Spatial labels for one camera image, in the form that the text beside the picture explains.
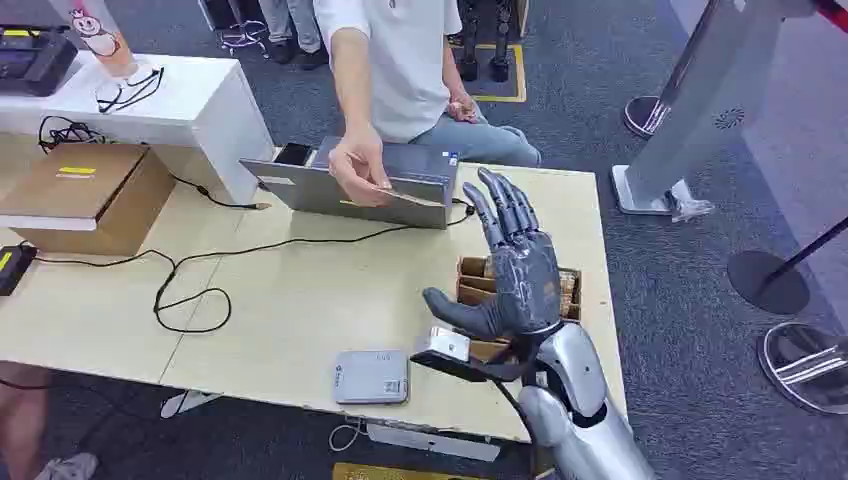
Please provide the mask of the person's right hand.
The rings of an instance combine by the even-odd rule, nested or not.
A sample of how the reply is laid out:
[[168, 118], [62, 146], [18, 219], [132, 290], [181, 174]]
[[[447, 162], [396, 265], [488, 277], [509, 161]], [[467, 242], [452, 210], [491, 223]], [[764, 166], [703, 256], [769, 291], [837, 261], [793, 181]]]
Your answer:
[[389, 202], [391, 183], [382, 153], [382, 140], [368, 123], [347, 128], [329, 153], [329, 172], [354, 204], [380, 207]]

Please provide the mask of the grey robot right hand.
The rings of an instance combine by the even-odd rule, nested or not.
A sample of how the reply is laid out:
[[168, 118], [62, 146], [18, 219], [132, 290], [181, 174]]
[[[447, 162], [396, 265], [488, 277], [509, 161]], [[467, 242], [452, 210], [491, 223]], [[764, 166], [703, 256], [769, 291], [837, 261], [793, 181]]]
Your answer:
[[540, 229], [524, 191], [487, 168], [478, 177], [489, 198], [463, 184], [489, 245], [496, 293], [476, 306], [450, 300], [439, 289], [422, 291], [438, 319], [482, 338], [517, 337], [548, 331], [561, 322], [561, 281], [550, 236]]

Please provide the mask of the person's left hand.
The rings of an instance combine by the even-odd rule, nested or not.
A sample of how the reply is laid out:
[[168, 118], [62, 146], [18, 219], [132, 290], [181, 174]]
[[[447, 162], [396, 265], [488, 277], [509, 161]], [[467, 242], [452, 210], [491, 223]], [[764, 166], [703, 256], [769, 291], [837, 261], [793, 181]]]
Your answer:
[[463, 92], [452, 93], [446, 108], [446, 113], [457, 122], [471, 124], [481, 123], [475, 100]]

